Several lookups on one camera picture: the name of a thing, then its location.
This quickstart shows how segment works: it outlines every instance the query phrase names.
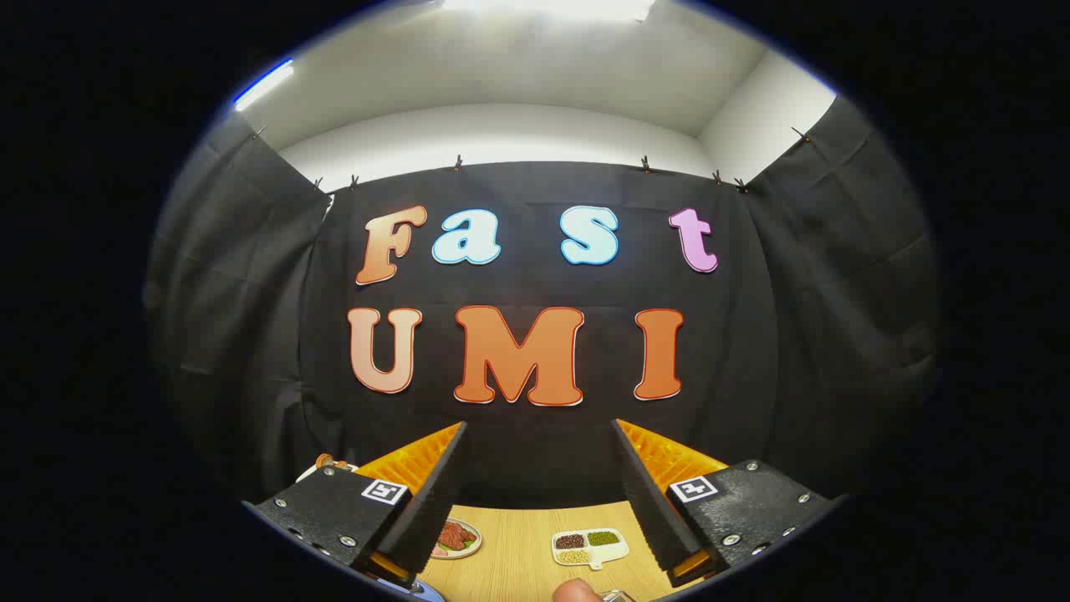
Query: pink letter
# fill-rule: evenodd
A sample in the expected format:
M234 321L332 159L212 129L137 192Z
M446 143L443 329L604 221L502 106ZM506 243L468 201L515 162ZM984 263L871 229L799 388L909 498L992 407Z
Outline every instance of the pink letter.
M702 242L702 234L709 233L709 223L699 219L693 209L685 209L669 217L674 228L679 228L679 246L684 249L684 259L697 272L712 272L717 267L717 256L707 254Z

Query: white wall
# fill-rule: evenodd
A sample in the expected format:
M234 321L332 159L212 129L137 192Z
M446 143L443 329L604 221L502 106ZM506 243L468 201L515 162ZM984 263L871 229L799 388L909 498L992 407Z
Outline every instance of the white wall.
M792 127L805 134L835 98L836 92L808 72L766 50L699 139L722 179L749 182L799 139Z
M642 121L545 105L437 107L369 119L279 152L320 189L453 166L515 160L642 164L712 177L698 139Z

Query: white tray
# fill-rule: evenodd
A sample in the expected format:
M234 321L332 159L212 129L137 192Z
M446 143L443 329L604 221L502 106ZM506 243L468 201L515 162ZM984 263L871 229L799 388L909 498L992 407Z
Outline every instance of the white tray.
M591 545L590 542L587 541L587 534L594 534L598 531L609 531L615 535L616 538L621 541L616 543L607 543L605 545ZM575 535L583 536L583 543L586 545L584 545L583 547L566 547L563 550L557 550L556 547L553 546L554 542L557 541L557 538L564 536L575 536ZM591 556L590 562L562 562L557 558L557 555L563 552L580 552L580 551L586 552ZM628 555L628 552L629 552L628 542L624 540L624 536L621 535L621 531L616 529L610 529L608 527L601 529L581 529L578 531L561 531L560 534L553 534L553 537L550 538L550 555L553 556L554 562L563 567L582 567L583 565L588 565L593 570L600 571L602 562L609 562L610 560L617 560L620 558L624 558L625 556Z

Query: black fabric backdrop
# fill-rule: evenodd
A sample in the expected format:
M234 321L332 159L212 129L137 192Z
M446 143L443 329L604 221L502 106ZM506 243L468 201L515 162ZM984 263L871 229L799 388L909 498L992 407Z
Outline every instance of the black fabric backdrop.
M220 484L258 503L315 450L297 308L328 201L232 112L194 151L157 226L146 306L163 389Z
M162 218L150 275L162 299L151 313L155 348L177 410L215 465L256 467L224 468L241 497L259 501L287 487L321 451L362 464L467 420L462 504L620 500L612 418L724 462L764 459L838 495L860 487L867 452L896 435L934 374L938 278L919 202L887 144L842 98L811 142L790 149L747 195L627 166L504 163L360 184L336 194L324 218L325 195L251 134L232 115L195 154ZM357 287L365 222L415 204L428 219L393 259L397 274ZM611 262L571 265L561 254L557 219L576 204L616 213ZM668 223L687 206L712 226L712 273L687 265ZM501 256L486 265L435 262L442 219L475 207L498 215ZM583 403L532 406L531 383L515 404L500 395L489 405L456 401L464 335L454 315L471 305L499 308L518 341L547 307L583 311ZM380 395L353 376L353 308L383 318L381 370L394 354L386 314L424 313L406 391ZM684 314L683 391L640 402L633 317L652 308Z

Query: plate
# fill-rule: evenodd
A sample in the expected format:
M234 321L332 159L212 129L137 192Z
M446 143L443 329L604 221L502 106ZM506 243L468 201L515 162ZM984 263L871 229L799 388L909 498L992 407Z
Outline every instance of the plate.
M447 523L456 523L461 526L462 529L471 531L475 535L475 541L464 542L467 547L464 550L449 550L448 547L442 545L438 541L434 542L434 549L431 550L431 558L442 558L444 560L449 560L454 558L464 558L465 556L471 556L475 554L476 550L483 545L483 536L475 527L469 525L464 521L458 521L456 519L446 519Z
M591 542L587 539L587 535L593 532L613 534L614 536L616 536L617 541L616 543L591 545ZM583 545L579 547L566 547L560 550L554 547L554 543L557 541L557 538L562 538L564 536L580 536ZM568 552L585 552L587 554L587 561L569 562L567 560L562 559L561 554ZM563 567L582 567L586 565L590 566L591 569L594 571L600 571L602 562L609 562L610 560L620 560L621 558L627 556L628 552L629 552L628 542L624 541L624 536L621 535L621 531L610 527L602 527L600 529L581 529L577 531L561 531L559 534L553 534L553 537L550 538L550 555L553 556L554 562Z

